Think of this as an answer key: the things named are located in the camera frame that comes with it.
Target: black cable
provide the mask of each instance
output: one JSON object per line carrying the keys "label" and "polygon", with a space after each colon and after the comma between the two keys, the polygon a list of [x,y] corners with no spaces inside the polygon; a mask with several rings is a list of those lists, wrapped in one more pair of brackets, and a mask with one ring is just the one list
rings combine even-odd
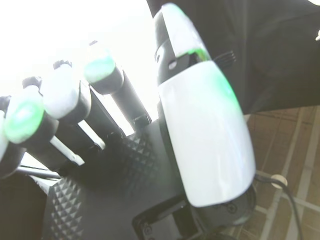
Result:
{"label": "black cable", "polygon": [[298,210],[297,210],[297,206],[296,206],[296,202],[289,190],[289,188],[281,181],[270,178],[270,177],[266,177],[266,176],[262,176],[259,174],[255,174],[254,179],[264,183],[264,184],[276,184],[279,185],[283,191],[285,192],[285,194],[287,194],[291,204],[292,204],[292,209],[293,209],[293,214],[294,214],[294,218],[295,218],[295,222],[296,222],[296,226],[298,228],[298,233],[300,236],[300,240],[304,239],[303,233],[302,233],[302,228],[301,228],[301,223],[300,223],[300,219],[299,219],[299,214],[298,214]]}

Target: screw hole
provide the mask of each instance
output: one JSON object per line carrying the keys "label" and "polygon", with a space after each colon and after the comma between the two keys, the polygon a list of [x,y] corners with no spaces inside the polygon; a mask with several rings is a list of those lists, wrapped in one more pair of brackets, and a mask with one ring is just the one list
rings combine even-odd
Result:
{"label": "screw hole", "polygon": [[174,69],[177,66],[177,61],[173,60],[172,62],[169,63],[168,68],[170,70]]}

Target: wire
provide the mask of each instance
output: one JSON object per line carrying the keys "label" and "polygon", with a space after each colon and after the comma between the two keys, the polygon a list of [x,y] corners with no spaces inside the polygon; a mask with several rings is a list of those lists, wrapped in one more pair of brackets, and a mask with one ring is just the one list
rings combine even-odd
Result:
{"label": "wire", "polygon": [[299,218],[299,214],[298,214],[298,210],[297,210],[297,206],[296,206],[296,202],[289,190],[289,188],[281,181],[270,178],[270,177],[266,177],[266,176],[262,176],[259,174],[255,174],[254,176],[255,180],[264,183],[264,184],[276,184],[279,185],[283,191],[285,192],[285,194],[287,194],[291,204],[292,204],[292,210],[293,210],[293,214],[294,214],[294,218],[295,218],[295,222],[296,222],[296,226],[298,228],[298,233],[300,236],[300,240],[304,239],[303,233],[302,233],[302,228],[301,228],[301,223],[300,223],[300,218]]}

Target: bright white background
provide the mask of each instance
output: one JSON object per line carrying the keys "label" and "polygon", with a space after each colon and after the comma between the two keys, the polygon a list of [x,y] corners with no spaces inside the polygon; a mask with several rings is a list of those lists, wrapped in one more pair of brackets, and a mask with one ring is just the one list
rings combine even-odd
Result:
{"label": "bright white background", "polygon": [[[111,50],[153,120],[158,118],[154,30],[146,0],[12,0],[0,5],[0,96],[22,79],[50,74],[69,59],[82,73],[88,43]],[[127,134],[132,129],[110,97],[104,104]]]}

